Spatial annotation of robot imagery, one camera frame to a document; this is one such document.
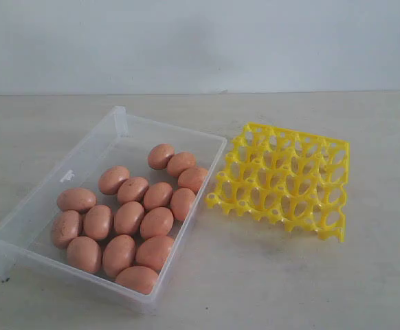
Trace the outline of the brown egg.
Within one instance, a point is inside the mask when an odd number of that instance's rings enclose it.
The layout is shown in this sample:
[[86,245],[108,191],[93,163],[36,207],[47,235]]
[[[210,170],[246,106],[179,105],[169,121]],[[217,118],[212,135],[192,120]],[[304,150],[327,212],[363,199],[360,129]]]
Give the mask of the brown egg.
[[115,278],[122,270],[132,265],[134,258],[134,239],[127,234],[121,234],[113,238],[105,247],[102,268],[107,276]]
[[137,201],[130,201],[122,205],[114,216],[114,230],[116,234],[133,236],[139,230],[144,217],[144,207]]
[[165,169],[174,154],[175,149],[171,144],[158,144],[148,154],[148,165],[155,170]]
[[59,194],[57,206],[62,211],[75,210],[80,214],[88,212],[97,203],[96,195],[86,188],[70,188]]
[[116,195],[120,186],[128,180],[130,172],[124,166],[113,166],[107,169],[98,180],[98,188],[104,195]]
[[117,201],[120,205],[130,201],[141,202],[148,187],[148,180],[144,177],[131,177],[120,186]]
[[173,195],[173,187],[167,182],[157,182],[149,186],[143,198],[143,206],[146,210],[157,207],[166,207]]
[[108,237],[113,225],[113,213],[106,205],[95,205],[85,215],[83,221],[84,234],[95,241]]
[[194,201],[195,193],[189,188],[177,189],[170,200],[170,209],[174,218],[180,222],[184,222]]
[[82,216],[75,210],[62,212],[53,222],[51,240],[58,249],[66,249],[82,230]]
[[168,258],[175,240],[170,236],[154,236],[138,247],[135,262],[138,265],[160,272]]
[[180,152],[173,155],[167,163],[166,171],[172,177],[178,177],[186,169],[196,165],[196,158],[192,153]]
[[149,295],[157,282],[159,274],[149,267],[132,266],[121,271],[115,282],[144,295]]
[[67,247],[67,262],[72,267],[95,274],[102,265],[101,248],[92,238],[76,237]]
[[199,166],[193,166],[184,170],[178,178],[178,186],[181,188],[189,188],[194,194],[197,194],[201,188],[208,171]]
[[154,208],[142,219],[140,235],[145,240],[156,236],[167,235],[172,229],[173,223],[174,217],[169,208]]

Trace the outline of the clear plastic container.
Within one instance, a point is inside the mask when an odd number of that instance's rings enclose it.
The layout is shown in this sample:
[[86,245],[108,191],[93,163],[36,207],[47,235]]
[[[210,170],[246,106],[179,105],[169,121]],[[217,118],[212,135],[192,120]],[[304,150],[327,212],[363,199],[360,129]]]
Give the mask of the clear plastic container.
[[14,267],[27,268],[128,309],[154,313],[203,205],[204,190],[198,192],[186,220],[176,223],[170,231],[175,243],[149,295],[119,286],[103,272],[92,275],[69,266],[65,253],[52,245],[49,232],[59,213],[59,194],[75,187],[97,191],[101,174],[112,166],[123,165],[134,175],[147,177],[150,183],[164,180],[166,173],[153,171],[146,161],[149,151],[159,143],[194,154],[197,163],[213,174],[227,140],[137,117],[128,114],[124,107],[114,107],[0,222],[0,281],[7,281]]

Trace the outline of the yellow plastic egg tray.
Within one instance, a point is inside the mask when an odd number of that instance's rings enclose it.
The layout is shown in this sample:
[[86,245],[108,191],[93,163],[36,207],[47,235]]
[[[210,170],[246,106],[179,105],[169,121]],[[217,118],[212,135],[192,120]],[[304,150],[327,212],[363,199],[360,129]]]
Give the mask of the yellow plastic egg tray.
[[344,241],[347,141],[249,122],[232,143],[205,198],[209,209]]

